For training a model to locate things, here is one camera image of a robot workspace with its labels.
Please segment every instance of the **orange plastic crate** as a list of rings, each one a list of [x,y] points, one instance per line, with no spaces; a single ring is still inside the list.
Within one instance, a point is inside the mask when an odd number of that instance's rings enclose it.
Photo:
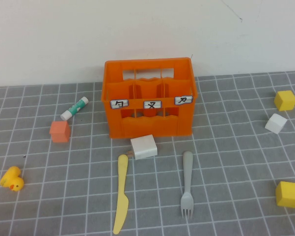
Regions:
[[[138,71],[160,76],[138,78]],[[173,77],[163,71],[173,69]],[[133,71],[134,79],[123,78]],[[102,102],[111,138],[192,134],[197,90],[190,58],[118,60],[105,63]]]

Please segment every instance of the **white cube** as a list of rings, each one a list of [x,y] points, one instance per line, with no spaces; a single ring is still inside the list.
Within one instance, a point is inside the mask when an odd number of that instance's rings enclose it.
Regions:
[[[157,146],[153,135],[131,139],[131,145],[136,160],[157,155]]]
[[[282,130],[286,122],[286,118],[278,114],[273,114],[271,118],[269,118],[267,124],[265,125],[265,129],[268,129],[269,131],[278,134]]]

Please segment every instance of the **glue stick cap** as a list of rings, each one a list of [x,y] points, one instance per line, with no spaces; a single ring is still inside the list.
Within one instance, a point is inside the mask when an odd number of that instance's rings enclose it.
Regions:
[[[86,97],[82,97],[81,100],[85,103],[85,105],[88,103],[88,99]]]
[[[62,115],[60,115],[60,117],[62,120],[66,121],[72,117],[72,114],[69,111],[65,111],[64,113],[62,113]]]

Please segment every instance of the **gray plastic fork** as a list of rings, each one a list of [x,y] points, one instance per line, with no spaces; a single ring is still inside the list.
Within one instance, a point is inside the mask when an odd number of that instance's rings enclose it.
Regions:
[[[181,214],[188,218],[192,218],[194,201],[191,195],[191,178],[193,167],[193,153],[185,151],[183,153],[183,172],[185,177],[185,192],[181,198]]]

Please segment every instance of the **white plug adapter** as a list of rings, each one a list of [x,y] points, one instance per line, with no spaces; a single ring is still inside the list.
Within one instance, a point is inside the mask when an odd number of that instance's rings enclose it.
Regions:
[[[157,155],[157,146],[153,135],[131,139],[132,154],[136,160]]]

